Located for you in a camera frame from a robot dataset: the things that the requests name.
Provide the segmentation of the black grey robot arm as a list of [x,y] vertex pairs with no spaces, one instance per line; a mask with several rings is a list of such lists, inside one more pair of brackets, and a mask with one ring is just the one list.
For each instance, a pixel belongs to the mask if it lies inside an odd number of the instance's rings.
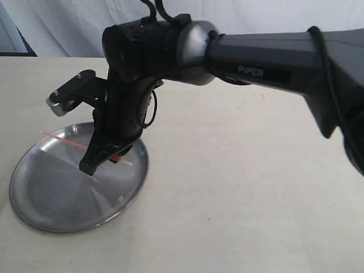
[[79,165],[88,175],[141,136],[160,80],[206,85],[214,78],[301,95],[322,135],[339,128],[349,161],[363,171],[363,29],[226,35],[183,14],[108,27],[102,47],[105,98]]

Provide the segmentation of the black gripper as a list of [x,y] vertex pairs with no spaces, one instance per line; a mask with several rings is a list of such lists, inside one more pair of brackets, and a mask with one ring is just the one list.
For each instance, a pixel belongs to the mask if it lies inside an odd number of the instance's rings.
[[79,170],[94,175],[105,161],[118,163],[132,149],[149,126],[145,122],[152,93],[159,87],[157,77],[123,81],[116,70],[107,74],[105,103],[95,111],[94,133],[79,163]]

